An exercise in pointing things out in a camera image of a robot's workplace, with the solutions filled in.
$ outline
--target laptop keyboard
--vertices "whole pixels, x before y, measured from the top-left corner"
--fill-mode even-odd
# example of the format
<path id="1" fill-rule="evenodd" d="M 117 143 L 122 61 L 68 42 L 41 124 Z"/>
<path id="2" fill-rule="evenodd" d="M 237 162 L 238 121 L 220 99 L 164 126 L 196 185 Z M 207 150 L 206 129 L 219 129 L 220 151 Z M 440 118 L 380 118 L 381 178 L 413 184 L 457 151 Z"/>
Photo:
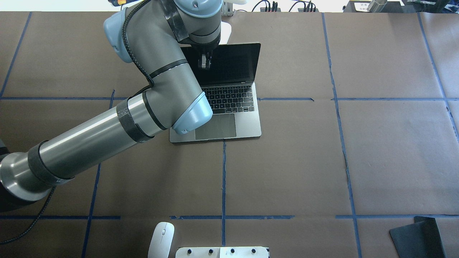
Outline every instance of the laptop keyboard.
<path id="1" fill-rule="evenodd" d="M 254 111 L 252 86 L 227 86 L 202 89 L 214 114 Z"/>

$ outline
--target blue joint cap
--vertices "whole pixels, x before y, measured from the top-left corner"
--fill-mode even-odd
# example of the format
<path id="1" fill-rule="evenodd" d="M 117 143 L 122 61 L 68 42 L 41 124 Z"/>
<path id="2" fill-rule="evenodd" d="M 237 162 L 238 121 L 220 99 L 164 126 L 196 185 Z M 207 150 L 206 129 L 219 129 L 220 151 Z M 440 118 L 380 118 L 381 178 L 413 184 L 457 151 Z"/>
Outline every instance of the blue joint cap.
<path id="1" fill-rule="evenodd" d="M 107 36 L 108 42 L 110 42 L 116 54 L 126 63 L 130 63 L 132 59 L 126 47 L 124 47 L 123 36 L 121 34 L 125 18 L 126 8 L 106 19 L 104 21 L 104 30 L 105 36 Z"/>
<path id="2" fill-rule="evenodd" d="M 177 119 L 172 129 L 177 134 L 184 135 L 209 122 L 211 118 L 212 109 L 210 109 L 206 94 L 202 92 Z"/>
<path id="3" fill-rule="evenodd" d="M 223 0 L 174 0 L 184 13 L 196 18 L 209 18 L 222 10 Z"/>

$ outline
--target keyboard key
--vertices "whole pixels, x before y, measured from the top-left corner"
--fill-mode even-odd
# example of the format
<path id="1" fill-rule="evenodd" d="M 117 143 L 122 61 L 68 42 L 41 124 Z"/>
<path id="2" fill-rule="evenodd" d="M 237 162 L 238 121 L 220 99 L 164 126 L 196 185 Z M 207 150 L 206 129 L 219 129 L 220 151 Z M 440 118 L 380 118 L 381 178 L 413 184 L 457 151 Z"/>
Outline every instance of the keyboard key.
<path id="1" fill-rule="evenodd" d="M 244 102 L 242 103 L 243 107 L 253 107 L 253 102 Z"/>

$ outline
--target laptop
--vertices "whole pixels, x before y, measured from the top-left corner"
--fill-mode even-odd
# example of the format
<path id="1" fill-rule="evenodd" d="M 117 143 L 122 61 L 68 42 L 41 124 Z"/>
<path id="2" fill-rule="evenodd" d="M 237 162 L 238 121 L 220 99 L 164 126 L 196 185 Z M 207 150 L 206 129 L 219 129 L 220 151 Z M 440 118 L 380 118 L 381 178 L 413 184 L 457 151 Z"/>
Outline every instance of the laptop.
<path id="1" fill-rule="evenodd" d="M 261 136 L 255 72 L 260 44 L 219 45 L 212 52 L 209 70 L 198 69 L 199 53 L 182 47 L 183 54 L 205 92 L 213 115 L 209 122 L 187 134 L 169 130 L 172 143 Z"/>

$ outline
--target laptop touchpad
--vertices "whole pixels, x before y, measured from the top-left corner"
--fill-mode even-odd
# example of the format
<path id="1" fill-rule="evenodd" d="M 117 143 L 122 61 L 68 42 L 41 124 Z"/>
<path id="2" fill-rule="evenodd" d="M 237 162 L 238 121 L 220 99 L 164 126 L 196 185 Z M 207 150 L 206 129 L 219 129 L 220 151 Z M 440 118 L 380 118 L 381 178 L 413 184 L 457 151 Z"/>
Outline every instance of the laptop touchpad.
<path id="1" fill-rule="evenodd" d="M 196 140 L 236 137 L 234 114 L 215 115 L 195 130 Z"/>

